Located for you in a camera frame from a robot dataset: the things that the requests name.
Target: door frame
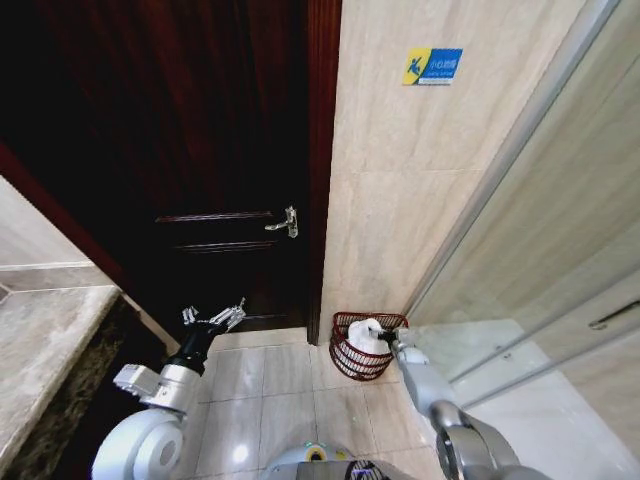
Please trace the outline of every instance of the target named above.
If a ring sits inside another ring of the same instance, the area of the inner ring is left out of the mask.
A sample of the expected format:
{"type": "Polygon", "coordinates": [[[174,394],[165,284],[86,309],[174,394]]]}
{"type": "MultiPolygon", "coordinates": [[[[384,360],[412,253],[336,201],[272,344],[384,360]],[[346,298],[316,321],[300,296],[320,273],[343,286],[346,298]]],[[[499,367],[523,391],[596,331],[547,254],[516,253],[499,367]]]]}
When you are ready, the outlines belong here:
{"type": "MultiPolygon", "coordinates": [[[[341,13],[342,0],[307,2],[310,276],[307,341],[314,345],[318,344],[320,326],[341,13]]],[[[139,305],[144,308],[153,300],[2,143],[0,173],[139,305]]]]}

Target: silver door lever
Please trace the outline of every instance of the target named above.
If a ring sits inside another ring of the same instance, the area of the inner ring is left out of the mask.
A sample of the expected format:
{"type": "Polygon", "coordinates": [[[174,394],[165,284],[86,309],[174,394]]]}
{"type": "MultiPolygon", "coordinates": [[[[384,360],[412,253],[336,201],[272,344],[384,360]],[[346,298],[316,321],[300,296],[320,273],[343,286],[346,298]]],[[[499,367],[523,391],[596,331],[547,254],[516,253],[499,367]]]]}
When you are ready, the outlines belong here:
{"type": "Polygon", "coordinates": [[[284,222],[276,223],[275,225],[265,225],[264,229],[273,232],[275,230],[280,230],[282,228],[289,229],[289,237],[296,238],[298,236],[298,214],[296,209],[291,207],[285,208],[285,213],[287,214],[287,220],[284,222]]]}

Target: countertop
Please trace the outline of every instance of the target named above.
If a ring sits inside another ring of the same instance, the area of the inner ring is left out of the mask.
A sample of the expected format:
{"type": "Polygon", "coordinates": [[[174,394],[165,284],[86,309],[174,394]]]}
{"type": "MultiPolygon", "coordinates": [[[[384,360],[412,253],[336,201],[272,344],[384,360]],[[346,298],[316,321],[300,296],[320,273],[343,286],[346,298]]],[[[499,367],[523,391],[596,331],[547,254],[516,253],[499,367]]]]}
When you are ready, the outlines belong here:
{"type": "Polygon", "coordinates": [[[0,303],[0,476],[118,296],[96,286],[15,292],[0,303]]]}

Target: white robot body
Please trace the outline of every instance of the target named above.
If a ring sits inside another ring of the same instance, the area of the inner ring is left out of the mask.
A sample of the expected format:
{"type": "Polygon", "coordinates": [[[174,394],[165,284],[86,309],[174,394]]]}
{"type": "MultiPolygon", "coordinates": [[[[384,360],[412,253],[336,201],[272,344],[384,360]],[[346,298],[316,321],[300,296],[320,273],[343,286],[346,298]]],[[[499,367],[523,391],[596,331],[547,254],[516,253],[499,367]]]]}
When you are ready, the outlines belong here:
{"type": "Polygon", "coordinates": [[[93,462],[93,480],[168,480],[182,450],[177,415],[166,410],[136,412],[105,438],[93,462]]]}

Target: white tile floor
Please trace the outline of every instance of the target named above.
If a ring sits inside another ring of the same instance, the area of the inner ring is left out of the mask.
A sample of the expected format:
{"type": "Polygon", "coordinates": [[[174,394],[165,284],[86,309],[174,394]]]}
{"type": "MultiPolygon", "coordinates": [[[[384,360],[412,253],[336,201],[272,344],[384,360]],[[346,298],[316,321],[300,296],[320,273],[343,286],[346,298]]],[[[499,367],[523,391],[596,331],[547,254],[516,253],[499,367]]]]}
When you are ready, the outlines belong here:
{"type": "Polygon", "coordinates": [[[175,478],[254,480],[307,441],[388,461],[419,480],[443,478],[433,431],[394,364],[374,382],[356,382],[335,368],[327,345],[295,335],[271,335],[277,346],[210,352],[175,478]]]}

